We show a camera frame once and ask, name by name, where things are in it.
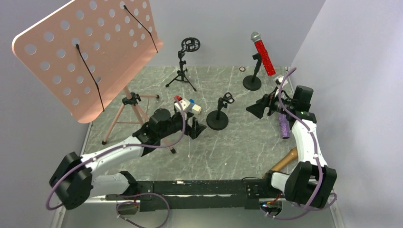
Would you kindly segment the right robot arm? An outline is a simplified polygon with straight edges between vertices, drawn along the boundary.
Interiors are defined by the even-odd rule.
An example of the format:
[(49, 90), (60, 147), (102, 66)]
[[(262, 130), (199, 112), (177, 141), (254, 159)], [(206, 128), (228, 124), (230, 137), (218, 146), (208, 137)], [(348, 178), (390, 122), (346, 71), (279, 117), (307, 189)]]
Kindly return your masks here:
[(281, 191), (290, 202), (323, 209), (336, 182), (337, 172), (329, 168), (320, 150), (317, 119), (309, 111), (313, 92), (312, 88), (299, 85), (292, 98), (282, 98), (280, 89), (275, 88), (246, 107), (246, 111), (259, 119), (266, 108), (268, 116), (274, 112), (284, 114), (296, 141), (298, 164), (291, 174), (268, 171), (264, 177), (268, 185)]

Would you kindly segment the red glitter microphone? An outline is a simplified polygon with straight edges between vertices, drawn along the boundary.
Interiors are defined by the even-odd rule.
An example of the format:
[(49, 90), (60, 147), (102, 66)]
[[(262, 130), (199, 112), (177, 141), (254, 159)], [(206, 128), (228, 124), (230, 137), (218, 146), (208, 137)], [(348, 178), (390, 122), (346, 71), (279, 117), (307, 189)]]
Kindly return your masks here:
[(273, 64), (270, 60), (268, 51), (261, 39), (261, 35), (254, 31), (250, 36), (251, 41), (254, 43), (257, 52), (261, 55), (263, 66), (268, 74), (268, 76), (273, 76), (276, 74), (276, 71), (273, 67)]

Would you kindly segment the black round mic stand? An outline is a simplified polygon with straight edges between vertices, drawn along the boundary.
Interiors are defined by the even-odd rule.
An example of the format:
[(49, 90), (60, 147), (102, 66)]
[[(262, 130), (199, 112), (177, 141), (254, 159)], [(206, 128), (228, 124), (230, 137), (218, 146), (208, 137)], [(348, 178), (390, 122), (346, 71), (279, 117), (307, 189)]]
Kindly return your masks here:
[(254, 54), (252, 57), (257, 61), (254, 68), (254, 73), (253, 75), (246, 76), (243, 79), (242, 84), (247, 90), (257, 91), (261, 88), (261, 80), (257, 77), (257, 74), (262, 64), (262, 57), (259, 53)]
[(211, 111), (206, 118), (207, 125), (216, 131), (223, 130), (229, 123), (228, 116), (222, 111), (228, 104), (234, 103), (234, 98), (230, 92), (226, 92), (217, 102), (217, 110)]

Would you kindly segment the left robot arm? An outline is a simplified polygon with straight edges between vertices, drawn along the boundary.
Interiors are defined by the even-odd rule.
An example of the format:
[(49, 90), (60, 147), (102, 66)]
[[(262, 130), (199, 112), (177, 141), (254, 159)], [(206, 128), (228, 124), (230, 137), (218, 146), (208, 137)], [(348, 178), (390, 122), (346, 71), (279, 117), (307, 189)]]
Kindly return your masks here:
[(128, 171), (114, 175), (104, 173), (115, 165), (161, 148), (161, 140), (176, 132), (196, 139), (207, 126), (200, 124), (192, 114), (191, 124), (188, 124), (188, 119), (185, 112), (171, 115), (167, 109), (158, 109), (139, 130), (114, 146), (83, 156), (75, 152), (67, 154), (49, 180), (52, 192), (67, 210), (75, 209), (96, 196), (135, 196), (139, 193), (138, 182)]

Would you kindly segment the gold microphone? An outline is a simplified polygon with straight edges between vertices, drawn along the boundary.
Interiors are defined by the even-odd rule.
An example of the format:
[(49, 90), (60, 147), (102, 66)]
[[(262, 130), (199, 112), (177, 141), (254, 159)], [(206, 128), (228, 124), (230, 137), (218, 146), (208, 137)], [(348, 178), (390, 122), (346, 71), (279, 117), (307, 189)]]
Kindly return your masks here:
[[(298, 151), (297, 148), (292, 148), (285, 157), (283, 157), (280, 161), (278, 161), (269, 171), (281, 171), (283, 168), (285, 168), (287, 165), (289, 165), (291, 162), (294, 160), (298, 159)], [(262, 178), (266, 178), (267, 175), (269, 174), (269, 171), (267, 171)]]

